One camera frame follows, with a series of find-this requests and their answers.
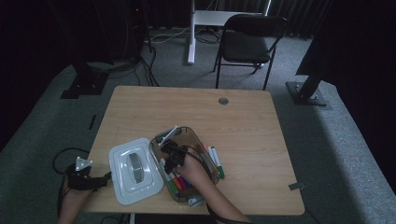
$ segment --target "wooden tabletop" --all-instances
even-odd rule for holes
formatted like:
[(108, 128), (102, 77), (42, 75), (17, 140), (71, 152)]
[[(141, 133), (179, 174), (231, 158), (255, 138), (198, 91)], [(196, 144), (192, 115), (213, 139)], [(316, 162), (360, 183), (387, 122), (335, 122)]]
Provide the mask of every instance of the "wooden tabletop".
[[(219, 98), (226, 98), (221, 105)], [(111, 148), (148, 139), (177, 126), (194, 130), (218, 150), (225, 178), (217, 184), (246, 215), (300, 215), (304, 204), (289, 153), (267, 91), (119, 86), (114, 90), (89, 160), (91, 176), (110, 169)], [(117, 213), (207, 214), (204, 205), (175, 202), (166, 188), (132, 205), (117, 202), (112, 181), (93, 193), (85, 211)]]

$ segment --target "white lid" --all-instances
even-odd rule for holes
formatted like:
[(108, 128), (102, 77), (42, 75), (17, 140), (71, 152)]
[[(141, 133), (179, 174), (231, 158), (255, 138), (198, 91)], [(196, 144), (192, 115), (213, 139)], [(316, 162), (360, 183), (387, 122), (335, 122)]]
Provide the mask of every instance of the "white lid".
[[(138, 156), (140, 162), (132, 162), (133, 153)], [(163, 179), (149, 151), (147, 138), (139, 138), (113, 147), (108, 157), (113, 186), (119, 203), (125, 205), (136, 203), (158, 193), (163, 188)], [(137, 171), (142, 170), (143, 173), (137, 175)]]

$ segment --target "stand base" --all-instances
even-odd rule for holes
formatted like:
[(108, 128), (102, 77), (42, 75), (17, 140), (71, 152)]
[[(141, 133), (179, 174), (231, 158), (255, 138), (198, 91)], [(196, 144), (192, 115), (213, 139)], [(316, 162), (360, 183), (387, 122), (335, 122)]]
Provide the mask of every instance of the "stand base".
[(329, 102), (323, 99), (319, 89), (316, 89), (310, 98), (301, 98), (298, 93), (303, 85), (303, 82), (286, 82), (291, 98), (296, 105), (318, 105), (320, 109), (332, 110)]
[(64, 91), (61, 99), (78, 99), (80, 95), (100, 95), (106, 85), (109, 73), (93, 72), (95, 79), (86, 83), (77, 75), (68, 91)]

